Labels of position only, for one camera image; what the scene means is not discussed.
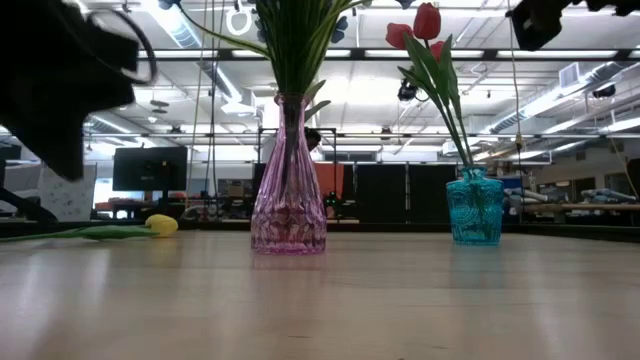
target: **pink glass vase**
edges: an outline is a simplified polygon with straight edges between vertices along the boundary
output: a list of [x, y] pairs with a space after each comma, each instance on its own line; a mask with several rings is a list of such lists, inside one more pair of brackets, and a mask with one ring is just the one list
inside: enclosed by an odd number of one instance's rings
[[259, 254], [324, 252], [327, 218], [304, 136], [307, 99], [281, 95], [276, 146], [251, 219], [251, 248]]

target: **person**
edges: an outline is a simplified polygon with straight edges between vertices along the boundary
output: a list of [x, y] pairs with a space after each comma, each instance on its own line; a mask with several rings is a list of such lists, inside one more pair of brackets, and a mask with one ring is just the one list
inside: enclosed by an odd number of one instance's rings
[[318, 147], [318, 145], [320, 145], [320, 142], [322, 141], [322, 136], [320, 136], [320, 133], [308, 127], [304, 128], [304, 137], [307, 139], [307, 149], [309, 149], [309, 152], [312, 152], [313, 149]]

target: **ceiling duct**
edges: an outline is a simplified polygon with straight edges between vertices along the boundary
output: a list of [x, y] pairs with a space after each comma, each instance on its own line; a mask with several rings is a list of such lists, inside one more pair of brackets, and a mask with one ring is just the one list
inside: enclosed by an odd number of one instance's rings
[[[168, 10], [163, 10], [158, 7], [157, 1], [153, 0], [146, 0], [143, 4], [149, 14], [180, 48], [202, 49], [202, 40], [196, 35], [196, 32], [184, 19], [177, 7], [174, 6]], [[215, 81], [215, 85], [228, 101], [239, 102], [242, 100], [240, 91], [233, 86], [229, 78], [213, 61], [198, 61], [196, 64], [211, 80]]]
[[[498, 134], [517, 124], [518, 118], [520, 118], [521, 122], [525, 121], [569, 100], [576, 94], [596, 90], [608, 82], [614, 81], [616, 75], [621, 74], [636, 64], [635, 62], [608, 62], [581, 76], [578, 76], [579, 64], [572, 64], [560, 72], [560, 80], [565, 87], [558, 85], [545, 92], [544, 95], [531, 99], [526, 102], [526, 105], [520, 108], [519, 116], [516, 111], [510, 112], [506, 116], [501, 116], [500, 120], [487, 127], [483, 133]], [[577, 71], [578, 74], [571, 74], [569, 71]]]

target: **wooden table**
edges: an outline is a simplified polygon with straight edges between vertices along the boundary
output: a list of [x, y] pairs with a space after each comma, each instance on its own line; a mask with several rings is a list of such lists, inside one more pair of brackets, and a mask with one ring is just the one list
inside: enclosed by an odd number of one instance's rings
[[249, 234], [0, 245], [0, 358], [640, 359], [640, 247], [505, 235], [330, 234], [314, 257]]

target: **turquoise glass vase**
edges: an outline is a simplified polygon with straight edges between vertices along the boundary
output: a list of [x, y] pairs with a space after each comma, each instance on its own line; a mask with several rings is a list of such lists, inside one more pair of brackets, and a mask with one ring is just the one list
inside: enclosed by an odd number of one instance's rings
[[451, 232], [456, 245], [497, 246], [502, 234], [502, 181], [487, 179], [487, 169], [462, 169], [463, 179], [447, 184]]

